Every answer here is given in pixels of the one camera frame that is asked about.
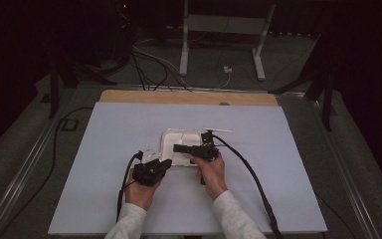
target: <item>white board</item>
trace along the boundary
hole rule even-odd
[[[168,128],[203,127],[234,132],[215,134],[252,166],[283,233],[327,230],[281,107],[96,103],[49,233],[107,233],[115,223],[117,195],[130,158],[147,144],[159,148]],[[229,189],[261,230],[272,232],[253,177],[229,149],[219,149]],[[167,171],[143,234],[222,232],[195,170],[174,166]]]

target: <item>black cable on floor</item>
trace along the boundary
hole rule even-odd
[[[139,52],[139,51],[135,51],[135,50],[132,50],[132,52],[133,52],[134,54],[141,55],[141,56],[145,57],[145,58],[143,58],[143,59],[146,59],[146,60],[149,60],[149,61],[154,61],[154,62],[160,64],[161,66],[163,66],[163,67],[164,67],[164,68],[165,68],[165,69],[172,75],[173,79],[174,79],[174,80],[175,80],[175,81],[176,81],[182,88],[184,88],[184,89],[187,90],[188,92],[192,92],[190,89],[188,89],[187,86],[185,86],[181,81],[179,81],[178,78],[176,78],[175,74],[172,72],[172,70],[170,70],[170,68],[169,68],[168,66],[166,66],[164,63],[162,63],[161,61],[159,61],[157,58],[154,58],[154,57],[152,57],[152,56],[150,56],[150,55],[147,55],[147,54],[145,54],[145,53],[141,53],[141,52]]]
[[[237,36],[235,40],[222,39],[219,35],[224,32],[219,33],[207,33],[203,38],[200,38],[195,41],[190,41],[189,48],[190,49],[209,49],[209,48],[224,48],[229,47],[237,43],[242,43],[246,38],[248,38],[247,34],[234,34]],[[210,40],[210,43],[205,43],[203,40],[207,38]]]
[[[147,85],[147,90],[150,91],[150,83],[153,83],[153,84],[156,84],[156,83],[151,81],[147,76],[145,76],[144,71],[142,70],[142,68],[139,65],[138,61],[136,61],[135,64],[136,64],[135,66],[133,64],[131,64],[131,65],[137,71],[138,76],[140,77],[140,80]]]
[[[141,69],[141,67],[139,66],[139,64],[138,64],[138,67],[139,67],[139,71],[141,72],[141,74],[142,74],[142,76],[144,77],[144,79],[146,80],[146,81],[149,81],[149,82],[151,82],[151,83],[153,83],[153,84],[155,84],[156,86],[154,87],[154,91],[156,91],[160,86],[162,86],[165,82],[166,82],[166,80],[167,80],[167,77],[168,77],[168,69],[167,69],[167,67],[165,66],[165,65],[163,65],[163,64],[161,64],[157,59],[152,59],[152,58],[149,58],[149,57],[143,57],[143,56],[141,56],[141,55],[138,55],[138,54],[134,54],[134,56],[136,57],[136,58],[141,58],[141,59],[144,59],[144,60],[147,60],[147,61],[153,61],[153,62],[156,62],[156,63],[158,63],[162,68],[163,68],[163,70],[164,70],[164,77],[163,77],[163,79],[160,81],[160,82],[158,82],[158,83],[156,83],[156,82],[154,82],[154,81],[152,81],[151,79],[149,79],[147,76],[145,76],[145,74],[144,74],[144,72],[142,71],[142,69]],[[172,91],[172,89],[170,89],[170,87],[169,86],[167,86],[167,85],[163,85],[163,86],[166,86],[170,91]]]
[[[139,71],[139,66],[137,64],[137,60],[135,59],[135,56],[133,54],[131,54],[131,56],[132,56],[132,59],[133,59],[134,64],[135,64],[135,69],[137,70],[139,81],[141,82],[141,85],[142,85],[142,89],[145,91],[144,80],[141,77],[141,72]]]
[[[148,56],[148,55],[145,55],[145,54],[140,53],[140,52],[135,51],[135,50],[132,50],[132,54],[134,54],[134,56],[137,57],[137,58],[140,58],[140,59],[143,59],[143,60],[147,60],[147,61],[152,61],[152,62],[155,62],[155,63],[159,64],[159,65],[163,68],[163,70],[164,70],[164,72],[165,72],[165,76],[164,76],[164,78],[163,78],[162,81],[160,81],[159,83],[155,83],[155,84],[156,84],[156,88],[155,88],[155,90],[157,90],[157,88],[159,88],[162,84],[164,84],[164,82],[167,80],[167,77],[168,77],[168,71],[169,71],[169,68],[168,68],[166,65],[164,65],[162,62],[160,62],[160,61],[159,61],[158,59],[156,59],[156,58],[150,57],[150,56]]]
[[[320,195],[318,195],[318,193],[316,191],[314,191],[314,194],[316,197],[318,197],[318,199],[322,203],[324,203],[324,205],[326,205],[334,213],[334,215],[337,216],[337,218],[339,218],[339,220],[343,223],[343,225],[348,229],[352,238],[356,239],[355,233],[353,233],[353,231],[350,229],[349,225],[345,222],[345,220],[343,220],[343,218]]]
[[[61,118],[58,122],[58,125],[57,125],[57,128],[55,129],[55,134],[54,134],[54,148],[53,148],[53,152],[52,152],[52,166],[51,166],[51,169],[50,171],[48,172],[48,175],[46,176],[45,180],[42,182],[42,184],[40,185],[40,187],[36,190],[36,192],[30,197],[30,199],[24,203],[24,205],[21,207],[21,209],[8,221],[8,223],[6,224],[6,226],[2,229],[2,231],[0,232],[0,238],[4,235],[4,233],[8,230],[8,228],[12,225],[12,223],[17,219],[18,216],[20,216],[20,214],[30,205],[30,203],[36,198],[36,196],[39,194],[39,192],[45,187],[46,183],[49,181],[49,179],[51,178],[53,172],[54,172],[54,169],[55,169],[55,165],[56,165],[56,161],[57,161],[57,157],[56,157],[56,154],[57,154],[57,137],[58,137],[58,131],[62,125],[62,123],[70,116],[72,115],[73,113],[75,112],[78,112],[78,111],[82,111],[82,110],[92,110],[93,108],[78,108],[74,111],[71,111],[69,112],[68,114],[66,114],[63,118]]]
[[[228,149],[230,149],[245,165],[245,167],[248,169],[254,180],[256,181],[257,187],[259,188],[260,194],[262,195],[263,203],[265,204],[266,212],[268,213],[269,219],[271,220],[271,227],[273,230],[273,233],[275,234],[276,238],[283,239],[284,236],[282,235],[281,231],[278,227],[278,221],[276,220],[275,213],[273,212],[273,209],[265,195],[265,192],[263,191],[262,185],[260,184],[259,179],[257,178],[256,173],[251,168],[250,164],[241,156],[241,154],[234,148],[232,148],[230,145],[228,145],[224,140],[222,140],[220,137],[213,134],[213,137],[217,138],[222,144],[224,144]]]

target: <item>black controller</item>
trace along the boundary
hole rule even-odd
[[[193,156],[201,157],[208,162],[214,161],[218,156],[219,149],[215,147],[215,143],[213,141],[213,132],[208,130],[207,132],[201,133],[201,138],[203,140],[202,145],[187,146],[181,144],[173,144],[173,151],[189,153]],[[200,184],[206,185],[203,178],[201,178]]]
[[[166,170],[172,165],[171,159],[163,161],[152,160],[147,163],[139,163],[134,167],[132,178],[141,185],[154,186],[160,179],[162,179]]]

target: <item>floor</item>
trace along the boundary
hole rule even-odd
[[[185,91],[181,86],[187,86],[191,91],[264,93],[295,80],[315,46],[315,40],[309,38],[269,36],[262,50],[267,78],[258,81],[251,54],[257,37],[196,34],[190,41],[188,75],[180,78],[175,74],[175,68],[179,67],[181,40],[177,38],[177,32],[172,31],[172,37],[163,43],[143,34],[134,44],[136,60],[148,78],[145,80],[141,75],[143,86],[136,64],[130,60],[122,70],[107,77],[118,83],[115,87],[102,86],[84,78],[76,89],[61,87],[61,108],[56,119],[80,107],[92,107],[105,89],[153,90],[164,79],[165,68],[145,60],[140,53],[157,57],[176,77],[169,74],[158,90]],[[232,67],[232,73],[224,73],[225,66]],[[340,94],[333,93],[332,132],[328,132],[318,120],[321,99],[314,103],[303,98],[308,86],[305,84],[278,96],[278,102],[284,109],[312,187],[318,194],[328,231],[324,235],[289,234],[285,238],[382,238],[382,174],[374,157]],[[48,235],[47,230],[91,111],[83,110],[72,115],[73,119],[79,120],[79,127],[72,132],[60,131],[54,149],[53,131],[57,121],[48,119],[50,106],[41,103],[42,96],[49,92],[49,77],[40,81],[37,87],[37,98],[0,139],[0,201],[8,185],[19,183],[18,190],[11,191],[18,199],[4,201],[11,202],[4,209],[5,203],[0,203],[0,212],[4,215],[0,218],[0,229],[8,225],[4,223],[5,219],[14,218],[45,180],[54,151],[55,170],[42,191],[15,217],[0,238],[62,237]],[[29,158],[36,159],[28,165],[31,168],[26,175],[28,180],[12,182]],[[103,238],[103,235],[65,237]]]

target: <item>wire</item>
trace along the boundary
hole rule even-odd
[[[237,35],[236,40],[227,40],[227,39],[220,39],[217,40],[216,38],[219,38],[218,36],[213,36],[213,34],[207,34],[207,36],[204,36],[204,38],[199,38],[196,40],[189,40],[190,42],[190,49],[208,49],[208,48],[224,48],[229,47],[237,43],[241,43],[244,41],[246,35],[244,34],[235,34]],[[202,40],[208,38],[210,40],[210,43],[205,43]]]
[[[150,88],[150,85],[149,85],[149,82],[150,83],[153,83],[153,84],[156,84],[154,81],[152,81],[151,79],[149,79],[147,76],[145,76],[144,74],[144,71],[142,70],[141,66],[139,64],[137,64],[137,66],[134,66],[132,63],[129,63],[135,70],[137,70],[139,72],[139,74],[142,76],[142,79],[144,82],[146,82],[147,84],[147,89]]]
[[[283,239],[284,236],[282,235],[281,231],[279,230],[278,227],[278,221],[276,219],[275,213],[273,212],[273,209],[265,195],[265,192],[263,191],[262,185],[260,184],[259,179],[257,178],[256,173],[253,171],[251,168],[250,164],[241,156],[241,154],[234,148],[232,148],[230,145],[228,145],[224,140],[222,140],[220,137],[216,136],[213,134],[213,137],[217,138],[222,144],[224,144],[228,149],[230,149],[240,160],[241,162],[246,166],[254,180],[256,181],[257,187],[259,188],[260,194],[263,199],[263,203],[265,204],[266,212],[268,213],[268,216],[271,220],[271,227],[272,230],[278,239]]]
[[[343,220],[343,218],[320,195],[318,195],[316,191],[314,191],[314,194],[316,197],[318,197],[320,202],[324,203],[324,205],[326,205],[334,213],[334,215],[336,215],[337,218],[339,218],[339,220],[343,223],[343,225],[348,229],[349,233],[352,235],[352,238],[356,239],[355,233],[350,229],[349,225],[345,222],[345,220]]]
[[[286,68],[289,66],[293,65],[294,63],[298,62],[305,54],[308,52],[309,49],[311,49],[315,45],[316,41],[311,43],[303,52],[297,57],[295,60],[289,62],[288,64],[284,65],[273,77],[272,82],[269,87],[266,88],[266,91],[269,91],[272,89],[272,87],[275,85],[276,78],[278,77],[279,74],[281,74]]]
[[[147,57],[147,58],[150,58],[151,61],[155,61],[155,62],[157,62],[158,64],[164,66],[165,69],[166,69],[167,71],[169,71],[169,73],[172,75],[172,77],[175,79],[175,81],[176,81],[181,87],[183,87],[183,88],[184,88],[185,90],[187,90],[188,92],[192,92],[190,89],[188,89],[188,88],[191,88],[191,89],[192,89],[192,87],[188,86],[188,85],[184,82],[184,80],[182,79],[182,77],[179,75],[179,71],[178,71],[178,69],[176,69],[176,67],[175,67],[172,63],[170,63],[170,62],[168,62],[167,60],[164,60],[164,59],[162,59],[162,58],[158,58],[158,57],[155,57],[155,56],[153,56],[153,55],[144,53],[144,52],[140,51],[138,48],[136,48],[135,46],[132,46],[132,47],[133,47],[133,49],[134,49],[134,50],[133,50],[133,53],[140,54],[140,55],[142,55],[142,56],[145,56],[145,57]],[[171,67],[173,67],[173,68],[175,69],[175,71],[176,71],[177,74],[174,74],[174,73],[170,70],[169,67],[167,67],[165,64],[163,64],[163,63],[160,62],[160,61],[163,61],[163,62],[168,63]],[[181,80],[181,82],[176,78],[175,75],[179,75],[179,79]]]
[[[155,38],[144,39],[141,42],[134,43],[134,45],[140,45],[140,44],[151,42],[151,41],[156,41],[156,39]]]
[[[62,125],[62,123],[70,116],[72,115],[73,113],[75,112],[79,112],[79,111],[82,111],[82,110],[92,110],[93,108],[78,108],[76,110],[73,110],[71,112],[69,112],[68,114],[66,114],[63,118],[61,118],[58,122],[58,125],[55,129],[55,134],[54,134],[54,148],[53,148],[53,152],[52,152],[52,166],[51,166],[51,169],[50,171],[48,172],[48,175],[46,176],[45,180],[42,182],[42,184],[40,185],[40,187],[36,190],[36,192],[30,197],[30,199],[24,203],[24,205],[21,207],[21,209],[8,221],[8,223],[6,224],[6,226],[2,229],[2,231],[0,232],[0,238],[4,235],[4,233],[8,230],[8,228],[11,226],[11,224],[17,219],[18,216],[20,216],[20,214],[27,208],[27,206],[30,205],[30,203],[36,198],[36,196],[39,194],[39,192],[45,187],[46,183],[49,181],[49,179],[51,178],[53,172],[54,172],[54,169],[55,169],[55,165],[56,165],[56,161],[57,161],[57,157],[56,157],[56,154],[57,154],[57,137],[58,137],[58,131]]]
[[[132,162],[137,158],[139,159],[139,156],[142,152],[138,152],[135,155],[132,156],[132,158],[129,160],[128,166],[126,167],[125,170],[125,175],[123,176],[123,182],[122,182],[122,187],[120,188],[119,194],[117,195],[117,211],[116,211],[116,221],[119,219],[119,212],[120,209],[122,208],[122,198],[123,198],[123,191],[127,186],[129,186],[131,183],[127,184],[125,186],[126,180],[128,179],[129,175],[129,170],[131,169]]]
[[[231,82],[231,73],[228,73],[228,81],[222,87],[215,88],[214,90],[222,89],[228,86],[230,82]]]
[[[96,73],[98,73],[104,77],[109,77],[115,73],[118,73],[120,70],[123,69],[123,67],[128,62],[128,57],[119,58],[115,62],[116,62],[116,65],[114,67],[110,67],[108,69],[96,71]]]
[[[157,59],[157,60],[159,60],[159,61],[163,61],[163,62],[166,62],[167,64],[169,64],[173,69],[175,69],[175,71],[176,71],[177,75],[179,76],[179,79],[181,80],[182,83],[178,81],[178,79],[176,78],[175,74],[172,73],[172,71],[170,70],[170,68],[167,68],[167,70],[171,73],[171,75],[173,76],[173,78],[178,82],[179,85],[181,85],[181,87],[183,87],[185,90],[191,92],[191,90],[188,89],[188,88],[191,88],[191,89],[192,89],[192,87],[189,86],[189,85],[187,85],[187,84],[185,83],[184,79],[182,79],[181,75],[179,74],[179,70],[178,70],[172,63],[170,63],[169,61],[167,61],[167,60],[165,60],[165,59],[162,59],[162,58],[159,58],[159,57],[150,55],[150,54],[148,54],[148,53],[144,53],[144,52],[142,52],[141,50],[139,50],[138,48],[136,48],[134,45],[132,45],[132,48],[133,48],[138,54],[142,54],[142,55],[144,55],[144,56],[151,57],[151,58],[153,58],[153,59]]]
[[[140,55],[139,53],[138,53],[137,55],[134,55],[134,56],[137,57],[137,58],[144,59],[144,60],[148,60],[148,61],[156,62],[156,63],[158,63],[158,64],[163,68],[165,75],[164,75],[163,79],[162,79],[159,83],[155,83],[155,82],[151,81],[150,79],[148,79],[148,78],[145,76],[145,74],[144,74],[144,72],[142,71],[142,69],[140,69],[142,75],[144,76],[144,78],[145,78],[146,80],[148,80],[148,81],[151,82],[151,83],[156,84],[156,86],[155,86],[154,89],[153,89],[154,91],[156,91],[156,90],[157,90],[160,86],[162,86],[162,85],[163,85],[163,86],[166,86],[170,91],[172,91],[172,89],[170,89],[169,86],[164,85],[164,83],[166,82],[167,77],[168,77],[168,68],[167,68],[165,65],[163,65],[163,64],[162,64],[160,61],[158,61],[157,59],[150,58],[150,57],[145,56],[145,55]]]
[[[125,188],[127,188],[129,185],[131,185],[132,183],[134,183],[135,181],[131,181],[129,182],[128,184],[125,185]]]
[[[144,80],[141,77],[141,72],[139,71],[140,68],[138,66],[137,60],[135,59],[135,56],[133,54],[131,54],[131,56],[132,56],[132,59],[133,59],[133,61],[135,63],[135,69],[137,70],[139,81],[141,82],[141,85],[142,85],[142,89],[145,91]]]

